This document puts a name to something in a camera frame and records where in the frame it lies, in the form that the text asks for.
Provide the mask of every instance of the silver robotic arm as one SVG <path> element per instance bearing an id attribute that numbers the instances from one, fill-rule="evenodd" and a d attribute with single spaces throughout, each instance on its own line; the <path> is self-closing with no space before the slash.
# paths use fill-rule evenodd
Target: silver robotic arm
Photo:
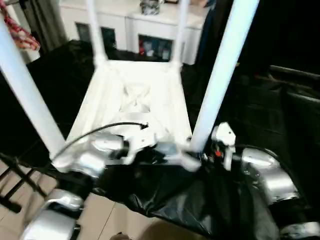
<path id="1" fill-rule="evenodd" d="M 320 239 L 319 217 L 299 194 L 289 174 L 277 156 L 258 147 L 244 147 L 236 153 L 236 136 L 223 122 L 211 136 L 213 144 L 222 145 L 223 166 L 230 171 L 233 162 L 241 163 L 244 174 L 250 175 L 252 185 L 260 192 L 279 228 L 279 237 L 288 240 Z"/>

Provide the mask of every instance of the white shelf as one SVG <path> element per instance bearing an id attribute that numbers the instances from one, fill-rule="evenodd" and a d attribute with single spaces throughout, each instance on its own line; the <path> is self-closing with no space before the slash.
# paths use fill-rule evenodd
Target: white shelf
<path id="1" fill-rule="evenodd" d="M 101 27 L 115 31 L 116 48 L 139 53 L 139 35 L 174 41 L 177 37 L 178 4 L 165 3 L 157 15 L 143 15 L 140 0 L 93 0 Z M 194 64 L 209 8 L 190 5 L 184 32 L 182 61 Z M 88 24 L 85 0 L 61 0 L 60 12 L 70 39 L 80 39 L 76 23 Z"/>
<path id="2" fill-rule="evenodd" d="M 157 22 L 162 24 L 176 25 L 178 22 L 179 5 L 165 3 L 160 6 L 157 15 L 142 15 L 140 12 L 140 0 L 95 0 L 98 13 L 127 17 L 136 20 Z M 61 0 L 60 6 L 86 10 L 85 0 Z M 187 28 L 202 29 L 208 8 L 189 6 Z"/>

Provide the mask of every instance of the black metal frame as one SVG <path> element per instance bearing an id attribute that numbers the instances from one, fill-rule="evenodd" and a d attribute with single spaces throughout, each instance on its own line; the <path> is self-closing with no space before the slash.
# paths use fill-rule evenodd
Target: black metal frame
<path id="1" fill-rule="evenodd" d="M 15 194 L 15 192 L 23 185 L 24 182 L 29 184 L 30 187 L 42 197 L 46 197 L 47 194 L 34 182 L 31 180 L 31 175 L 35 172 L 34 169 L 30 169 L 27 173 L 24 173 L 12 157 L 0 153 L 0 161 L 7 165 L 7 169 L 0 175 L 0 181 L 3 180 L 11 171 L 17 174 L 21 180 L 11 188 L 11 190 L 5 195 L 0 196 L 0 204 L 5 208 L 9 209 L 14 213 L 19 213 L 21 211 L 21 206 L 10 201 L 10 198 Z"/>

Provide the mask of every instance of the tiled floor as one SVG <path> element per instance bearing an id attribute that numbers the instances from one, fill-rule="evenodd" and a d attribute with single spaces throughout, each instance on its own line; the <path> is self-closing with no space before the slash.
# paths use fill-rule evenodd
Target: tiled floor
<path id="1" fill-rule="evenodd" d="M 0 161 L 0 174 L 5 170 Z M 39 174 L 33 174 L 36 180 Z M 13 173 L 7 181 L 0 184 L 1 194 L 11 189 L 20 178 Z M 45 177 L 40 184 L 45 192 L 51 191 L 56 184 L 53 178 Z M 23 219 L 26 215 L 26 205 L 32 189 L 24 184 L 11 198 L 22 205 L 18 214 L 0 206 L 0 239 L 18 240 L 22 230 Z M 42 204 L 43 199 L 38 196 L 33 201 L 32 211 Z M 132 240 L 199 240 L 201 237 L 190 231 L 174 226 L 157 218 L 147 218 L 139 213 L 130 211 L 122 204 L 107 198 L 91 194 L 86 200 L 86 208 L 79 219 L 81 232 L 78 240 L 109 240 L 111 236 L 122 232 Z"/>

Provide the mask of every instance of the curtain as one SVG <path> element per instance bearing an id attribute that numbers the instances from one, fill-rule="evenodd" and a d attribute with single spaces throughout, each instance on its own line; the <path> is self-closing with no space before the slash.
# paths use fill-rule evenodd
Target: curtain
<path id="1" fill-rule="evenodd" d="M 40 54 L 47 53 L 67 42 L 59 0 L 19 0 L 31 28 L 40 42 Z"/>

